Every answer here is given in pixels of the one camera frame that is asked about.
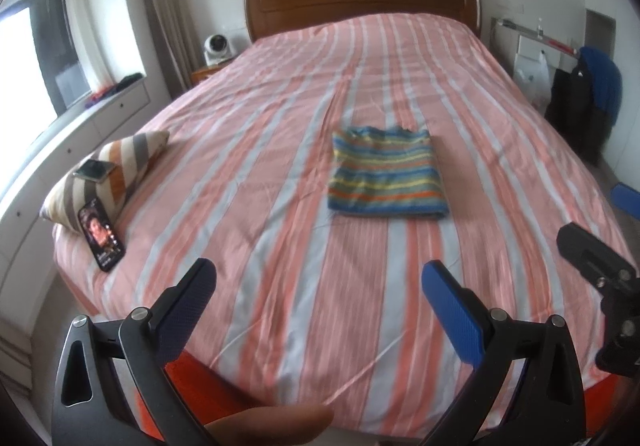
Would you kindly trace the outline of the bare human hand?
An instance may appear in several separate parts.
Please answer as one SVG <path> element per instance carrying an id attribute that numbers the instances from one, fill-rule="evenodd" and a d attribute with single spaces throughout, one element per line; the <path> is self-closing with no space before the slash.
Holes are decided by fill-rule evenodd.
<path id="1" fill-rule="evenodd" d="M 324 405 L 256 407 L 206 424 L 219 445 L 305 445 L 332 423 Z"/>

